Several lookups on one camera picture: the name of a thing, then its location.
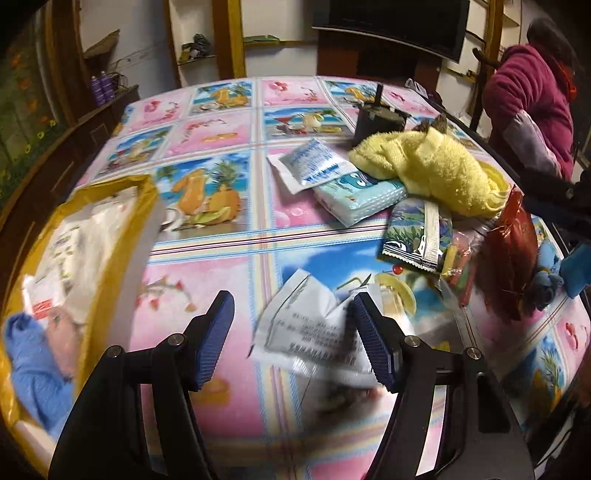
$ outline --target yellow bag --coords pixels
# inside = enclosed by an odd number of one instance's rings
[[[129,346],[138,286],[165,211],[152,178],[149,175],[135,175],[83,187],[60,205],[31,248],[0,319],[2,328],[6,318],[23,310],[22,279],[25,275],[35,275],[51,236],[61,222],[85,206],[130,187],[137,188],[137,201],[102,273],[86,319],[85,336],[74,378],[76,396],[109,345],[118,343],[124,348]],[[20,405],[12,387],[11,362],[1,338],[0,410],[9,432],[29,462],[47,476],[55,444],[51,444],[51,438],[43,435],[45,432],[35,426],[35,421]]]

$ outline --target printed tablecloth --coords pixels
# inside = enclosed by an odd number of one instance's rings
[[[234,295],[236,316],[214,377],[191,396],[222,476],[359,480],[387,425],[394,395],[327,415],[320,407],[326,384],[248,358],[258,316],[298,268],[333,290],[384,271],[398,275],[417,299],[405,331],[452,351],[481,348],[526,434],[557,404],[582,359],[590,322],[580,300],[561,294],[544,312],[507,323],[475,289],[467,308],[454,312],[433,277],[376,259],[387,212],[345,229],[311,191],[292,196],[278,182],[267,155],[311,137],[345,153],[358,105],[375,89],[362,80],[273,77],[163,93],[126,108],[80,182],[151,173],[168,204],[138,292],[132,350],[183,331],[219,290]],[[387,86],[384,92],[386,102],[413,115],[409,128],[438,114],[413,91]],[[476,158],[502,171],[461,128],[450,127]],[[539,240],[550,236],[542,220],[534,221]],[[151,393],[143,393],[148,443],[158,464]],[[434,465],[444,405],[445,390],[437,387],[420,472]]]

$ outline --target blue gripper pad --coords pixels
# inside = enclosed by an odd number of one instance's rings
[[[397,392],[395,389],[396,377],[392,367],[392,355],[386,347],[384,339],[379,334],[360,295],[357,295],[353,299],[353,305],[357,330],[359,331],[359,336],[363,342],[365,352],[368,354],[375,378],[378,379],[378,382],[386,387],[389,392],[395,393]]]
[[[217,294],[212,306],[204,315],[209,320],[209,327],[203,336],[203,342],[197,349],[196,382],[199,390],[205,382],[212,379],[217,360],[222,353],[223,344],[234,319],[234,297],[228,291]]]

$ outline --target snack wrapper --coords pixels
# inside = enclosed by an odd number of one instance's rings
[[[407,198],[392,209],[382,254],[422,270],[441,273],[443,259],[452,243],[450,212],[417,197]]]

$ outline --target wall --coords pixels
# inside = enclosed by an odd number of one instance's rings
[[[204,35],[215,50],[212,0],[170,0],[168,4],[177,58],[181,54],[182,45],[191,43],[197,33]],[[181,84],[184,87],[219,80],[216,59],[203,59],[187,63],[179,66],[178,71]]]
[[[467,30],[474,32],[484,38],[486,27],[487,9],[479,0],[470,0],[470,11],[468,16]],[[526,32],[534,18],[545,15],[544,11],[533,0],[506,0],[503,32],[501,36],[502,50],[518,43],[526,43]],[[476,72],[478,62],[472,54],[472,48],[482,49],[483,44],[467,35],[462,49],[462,56],[459,63],[445,61],[444,66],[459,72],[466,73],[468,70]],[[442,71],[437,91],[443,99],[443,105],[464,123],[470,123],[470,115],[467,110],[472,98],[473,83],[469,83],[457,76]],[[483,113],[478,131],[483,137],[490,135],[492,130],[491,121]]]
[[[242,29],[245,37],[274,35],[281,40],[311,40],[311,0],[242,0]],[[246,74],[315,75],[317,47],[256,48],[245,52]]]
[[[82,49],[121,29],[111,61],[142,98],[175,88],[165,27],[161,0],[80,0]]]

